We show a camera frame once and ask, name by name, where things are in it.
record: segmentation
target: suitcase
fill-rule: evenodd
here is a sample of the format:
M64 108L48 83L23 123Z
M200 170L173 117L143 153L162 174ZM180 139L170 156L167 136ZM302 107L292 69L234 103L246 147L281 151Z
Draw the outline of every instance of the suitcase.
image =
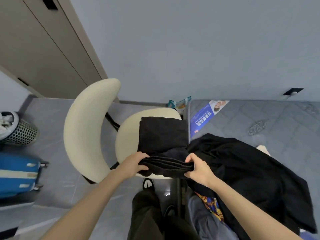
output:
M39 169L46 166L46 162L28 156L0 152L0 198L39 190Z

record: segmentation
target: electrical outlet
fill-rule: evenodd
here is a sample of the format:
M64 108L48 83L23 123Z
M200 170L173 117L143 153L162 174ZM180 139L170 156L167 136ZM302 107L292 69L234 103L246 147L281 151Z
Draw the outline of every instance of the electrical outlet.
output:
M291 94L292 94L293 92L298 93L298 92L301 92L303 89L304 89L304 88L291 88L289 91L287 91L287 92L284 93L284 96L285 96L285 95L291 96Z

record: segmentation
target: cream chair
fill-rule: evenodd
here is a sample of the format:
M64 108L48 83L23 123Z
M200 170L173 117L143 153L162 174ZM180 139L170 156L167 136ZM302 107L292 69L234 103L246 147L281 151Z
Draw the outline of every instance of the cream chair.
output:
M66 117L64 145L74 167L86 178L99 183L110 172L101 151L101 127L111 103L116 98L121 83L119 80L98 81L79 94ZM115 141L117 161L138 149L139 122L142 117L166 117L181 120L179 113L170 108L144 110L127 118L119 128ZM167 179L152 174L149 178Z

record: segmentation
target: gray mattress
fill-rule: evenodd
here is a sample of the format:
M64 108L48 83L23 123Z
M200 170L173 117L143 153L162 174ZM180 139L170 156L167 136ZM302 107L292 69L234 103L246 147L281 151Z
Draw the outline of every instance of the gray mattress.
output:
M190 119L209 101L188 104L189 130ZM320 226L320 103L232 100L190 140L206 133L266 146L273 158L308 182Z

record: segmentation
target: sneaker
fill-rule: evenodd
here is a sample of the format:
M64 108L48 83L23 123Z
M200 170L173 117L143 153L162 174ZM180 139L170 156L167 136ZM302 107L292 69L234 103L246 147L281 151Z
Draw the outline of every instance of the sneaker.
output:
M152 179L150 178L145 178L142 182L142 189L150 189L150 190L155 190L155 183L153 182Z
M177 216L177 210L176 210L176 207L174 205L170 205L165 213L164 213L164 217L167 217L167 216Z

